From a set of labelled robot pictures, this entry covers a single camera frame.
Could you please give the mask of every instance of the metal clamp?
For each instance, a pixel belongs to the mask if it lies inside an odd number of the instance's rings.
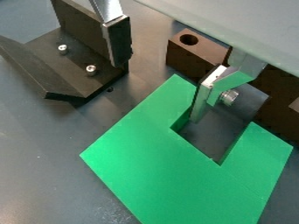
[[[198,122],[206,114],[207,106],[212,107],[222,100],[231,105],[238,97],[232,88],[252,81],[264,70],[267,63],[234,48],[228,57],[230,67],[216,66],[208,78],[199,83],[191,105],[191,121]]]

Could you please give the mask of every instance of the screw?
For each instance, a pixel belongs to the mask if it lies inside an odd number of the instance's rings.
[[[91,66],[87,66],[87,73],[88,73],[88,76],[94,76],[98,72],[98,68],[96,66],[91,65]]]
[[[107,91],[111,93],[111,92],[114,92],[114,88],[112,87],[110,87],[108,89],[107,89]]]
[[[230,107],[234,101],[238,99],[238,97],[239,97],[239,92],[231,89],[220,94],[219,100],[224,103],[224,105]]]
[[[66,45],[59,45],[60,55],[66,55],[68,53],[68,47]]]

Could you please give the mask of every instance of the green cardboard piece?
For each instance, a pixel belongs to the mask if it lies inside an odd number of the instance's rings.
[[[80,156],[142,223],[258,223],[292,147],[251,123],[216,164],[176,133],[194,92],[174,75]]]

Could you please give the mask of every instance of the white panel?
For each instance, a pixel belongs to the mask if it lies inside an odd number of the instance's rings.
[[[298,0],[136,1],[299,77]]]

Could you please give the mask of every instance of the black mounting bracket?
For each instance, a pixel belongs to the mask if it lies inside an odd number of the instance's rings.
[[[60,28],[27,44],[0,36],[0,53],[20,69],[43,98],[87,102],[128,72],[132,54],[130,17],[122,23],[115,22],[111,28],[112,31],[126,30],[124,52],[130,54],[126,59],[122,55],[123,62],[115,65],[96,14],[71,0],[51,2]],[[68,47],[68,52],[60,53],[62,45]],[[98,69],[94,76],[87,72],[90,65]]]

